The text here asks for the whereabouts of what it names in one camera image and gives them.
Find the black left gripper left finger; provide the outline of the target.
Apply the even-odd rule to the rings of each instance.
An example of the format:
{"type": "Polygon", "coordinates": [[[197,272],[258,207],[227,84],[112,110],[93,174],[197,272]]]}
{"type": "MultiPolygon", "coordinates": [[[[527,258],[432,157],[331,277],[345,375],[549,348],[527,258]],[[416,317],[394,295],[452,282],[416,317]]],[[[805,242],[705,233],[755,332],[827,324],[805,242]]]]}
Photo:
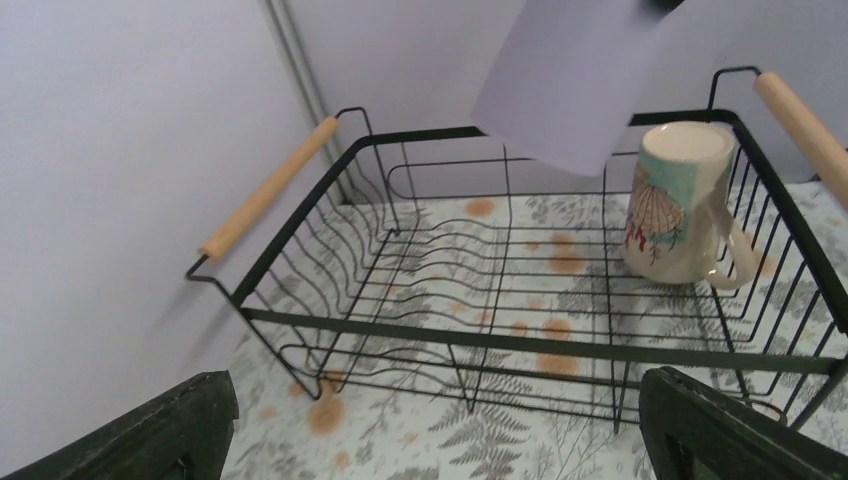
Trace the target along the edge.
{"type": "Polygon", "coordinates": [[[6,477],[219,479],[238,416],[230,373],[200,373],[6,477]]]}

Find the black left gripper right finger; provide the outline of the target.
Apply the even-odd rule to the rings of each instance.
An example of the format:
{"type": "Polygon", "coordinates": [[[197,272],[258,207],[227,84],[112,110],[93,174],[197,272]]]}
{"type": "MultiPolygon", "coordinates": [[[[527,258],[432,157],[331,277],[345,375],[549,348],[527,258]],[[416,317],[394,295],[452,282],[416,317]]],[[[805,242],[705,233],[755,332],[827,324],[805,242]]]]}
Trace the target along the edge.
{"type": "Polygon", "coordinates": [[[650,369],[639,428],[658,479],[845,479],[847,456],[672,368],[650,369]]]}

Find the lavender plastic tumbler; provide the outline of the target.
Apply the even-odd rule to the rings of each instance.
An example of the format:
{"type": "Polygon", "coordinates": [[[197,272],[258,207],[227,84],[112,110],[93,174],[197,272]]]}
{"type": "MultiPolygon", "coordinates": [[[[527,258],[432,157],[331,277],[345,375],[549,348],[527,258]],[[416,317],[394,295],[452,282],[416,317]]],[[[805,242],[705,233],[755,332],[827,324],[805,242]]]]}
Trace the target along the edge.
{"type": "Polygon", "coordinates": [[[602,173],[674,30],[677,1],[528,1],[471,113],[482,132],[581,176],[602,173]]]}

